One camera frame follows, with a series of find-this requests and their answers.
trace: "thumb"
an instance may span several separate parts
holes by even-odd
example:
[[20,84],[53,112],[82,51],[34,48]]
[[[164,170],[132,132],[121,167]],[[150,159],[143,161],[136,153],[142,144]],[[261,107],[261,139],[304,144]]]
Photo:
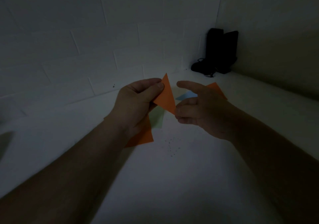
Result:
[[143,102],[150,102],[155,97],[157,97],[164,89],[163,83],[157,83],[155,85],[150,86],[145,91],[141,92],[139,96],[141,97]]

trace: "white floor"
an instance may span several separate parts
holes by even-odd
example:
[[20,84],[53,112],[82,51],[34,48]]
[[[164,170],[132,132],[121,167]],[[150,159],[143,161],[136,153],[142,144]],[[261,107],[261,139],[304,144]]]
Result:
[[[231,103],[319,159],[319,103],[229,73],[206,78],[189,70],[178,80],[216,81]],[[118,91],[0,126],[13,138],[0,159],[0,196],[72,146],[111,110]],[[253,175],[233,146],[165,113],[154,142],[123,151],[116,176],[92,223],[277,223]]]

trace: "orange paper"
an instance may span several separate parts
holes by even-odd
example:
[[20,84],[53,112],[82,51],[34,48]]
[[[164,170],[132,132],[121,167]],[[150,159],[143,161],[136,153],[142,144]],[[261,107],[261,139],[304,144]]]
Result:
[[173,115],[175,115],[175,100],[173,97],[173,92],[171,89],[171,85],[168,81],[168,76],[167,74],[164,75],[162,81],[164,84],[164,90],[162,91],[161,94],[159,94],[154,100],[153,102],[156,105],[159,105],[160,107],[162,107],[163,109],[169,111],[170,113],[172,113]]
[[150,142],[154,142],[154,139],[152,135],[150,118],[147,116],[146,126],[141,130],[141,132],[132,137],[125,147],[134,147],[136,145]]
[[218,93],[218,94],[221,95],[224,99],[227,100],[226,96],[225,96],[224,93],[221,91],[221,89],[219,88],[219,86],[217,85],[216,82],[207,85],[207,87],[210,88],[210,89],[214,89],[214,90],[216,91],[216,93]]

